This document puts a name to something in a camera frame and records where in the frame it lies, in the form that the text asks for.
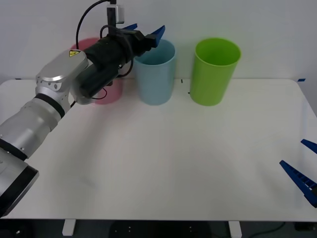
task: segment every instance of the warning label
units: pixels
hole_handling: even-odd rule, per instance
[[[73,57],[73,56],[75,56],[75,55],[77,55],[77,54],[79,54],[79,53],[80,53],[80,51],[70,50],[70,51],[69,51],[69,57]]]

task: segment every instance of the green cup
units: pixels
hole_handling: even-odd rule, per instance
[[[220,103],[240,57],[240,48],[231,41],[209,38],[199,42],[190,85],[194,102],[204,106]]]

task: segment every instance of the white table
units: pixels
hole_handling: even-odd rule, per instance
[[[0,122],[34,97],[35,83],[0,86]],[[27,161],[40,177],[8,218],[317,221],[279,165],[317,181],[317,119],[296,82],[234,79],[214,107],[189,80],[148,106],[134,81],[111,105],[75,105]]]

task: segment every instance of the floor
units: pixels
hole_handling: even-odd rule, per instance
[[[63,220],[30,220],[34,228],[34,238],[63,238],[61,231],[64,225]],[[73,238],[107,238],[113,221],[105,220],[78,220],[76,223]],[[242,238],[250,235],[274,229],[280,222],[241,222]],[[226,222],[209,222],[211,232],[215,238],[228,237],[228,225]],[[279,231],[272,234],[257,236],[257,238],[317,238],[317,231],[298,232],[294,229],[293,223],[286,225]]]

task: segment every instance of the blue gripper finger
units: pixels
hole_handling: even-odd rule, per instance
[[[317,154],[317,144],[315,144],[315,143],[313,143],[313,142],[311,142],[309,140],[305,140],[305,139],[303,139],[301,141],[301,143],[303,145],[306,145],[309,149],[311,149],[312,151],[314,151]]]
[[[137,23],[134,23],[134,24],[132,24],[132,25],[130,25],[130,26],[124,27],[124,29],[134,30],[134,29],[137,28],[137,27],[138,27],[138,24],[137,24]]]
[[[157,47],[159,45],[159,41],[161,40],[164,32],[165,32],[165,25],[151,34],[151,35],[156,35],[156,37],[155,37],[156,46],[155,47]]]

